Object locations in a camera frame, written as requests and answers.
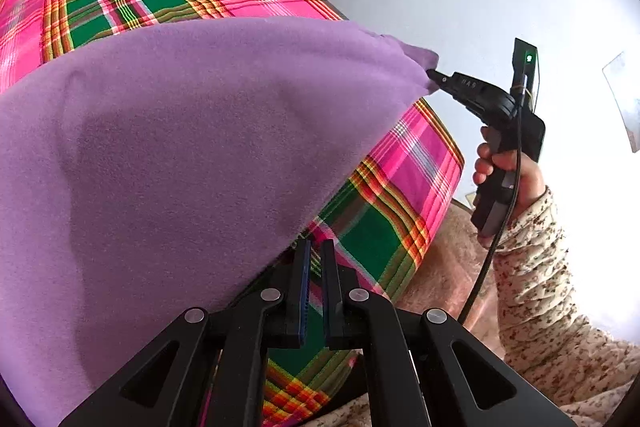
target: purple fleece blanket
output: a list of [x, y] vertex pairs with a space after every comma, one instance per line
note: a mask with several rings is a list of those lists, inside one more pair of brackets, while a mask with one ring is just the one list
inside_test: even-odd
[[184, 309], [227, 305], [436, 62], [351, 22], [198, 20], [92, 42], [0, 96], [0, 374], [36, 427]]

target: trigger handle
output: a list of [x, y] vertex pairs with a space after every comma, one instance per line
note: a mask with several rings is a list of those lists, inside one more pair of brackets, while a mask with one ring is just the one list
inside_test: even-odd
[[[489, 127], [487, 143], [492, 153], [507, 150], [500, 132], [492, 127]], [[513, 198], [514, 184], [515, 172], [494, 166], [494, 172], [478, 187], [471, 222], [482, 237], [493, 237], [500, 230]]]

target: beige cloth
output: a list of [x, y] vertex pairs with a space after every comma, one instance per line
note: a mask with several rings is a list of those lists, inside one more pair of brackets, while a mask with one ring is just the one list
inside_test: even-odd
[[[494, 259], [505, 361], [579, 427], [601, 427], [640, 371], [640, 346], [580, 315], [566, 240], [546, 193], [507, 230]], [[306, 427], [370, 427], [367, 396]]]
[[[440, 308], [452, 317], [460, 315], [486, 257], [470, 215], [468, 207], [452, 201], [427, 256], [396, 302], [397, 308], [419, 314], [426, 308]], [[484, 280], [465, 326], [496, 355], [504, 357], [498, 337], [498, 294], [493, 269]]]

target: finger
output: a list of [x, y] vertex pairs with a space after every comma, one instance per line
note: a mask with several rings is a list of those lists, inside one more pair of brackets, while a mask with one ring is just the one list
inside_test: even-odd
[[483, 237], [482, 235], [478, 234], [478, 243], [480, 243], [482, 247], [489, 248], [491, 246], [492, 240], [493, 238], [491, 237]]
[[484, 158], [485, 160], [490, 160], [491, 159], [491, 147], [489, 147], [488, 143], [481, 143], [478, 146], [478, 156], [480, 156], [481, 158]]
[[476, 185], [482, 185], [486, 180], [486, 174], [482, 174], [482, 172], [474, 172], [472, 178]]
[[474, 165], [476, 172], [480, 174], [486, 174], [490, 176], [492, 172], [494, 172], [494, 166], [489, 163], [487, 160], [483, 160], [482, 158], [478, 158], [476, 160], [476, 164]]
[[[508, 151], [494, 154], [491, 157], [492, 162], [497, 168], [503, 171], [514, 171], [518, 164], [518, 152]], [[539, 169], [538, 164], [529, 158], [525, 153], [522, 154], [522, 165], [520, 166], [521, 176], [530, 176]]]

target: pink fabric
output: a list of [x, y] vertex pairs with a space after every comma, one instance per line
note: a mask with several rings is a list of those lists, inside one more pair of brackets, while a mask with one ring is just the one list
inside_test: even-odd
[[44, 0], [0, 0], [0, 92], [37, 68]]
[[[464, 165], [460, 150], [442, 124], [434, 121], [426, 102], [418, 100], [371, 150], [363, 164], [375, 172], [375, 181], [363, 184], [352, 174], [352, 184], [364, 200], [388, 219], [405, 216], [411, 222], [410, 235], [415, 248], [409, 253], [415, 265], [420, 266], [431, 244], [431, 231], [440, 226], [460, 181]], [[394, 200], [393, 211], [384, 203], [385, 198]], [[388, 295], [366, 267], [341, 245], [340, 237], [326, 222], [317, 217], [309, 230], [317, 241], [331, 239], [334, 242], [338, 262], [357, 270], [363, 288], [397, 298], [395, 293]], [[321, 310], [320, 302], [321, 291], [314, 291], [312, 286], [310, 303]]]

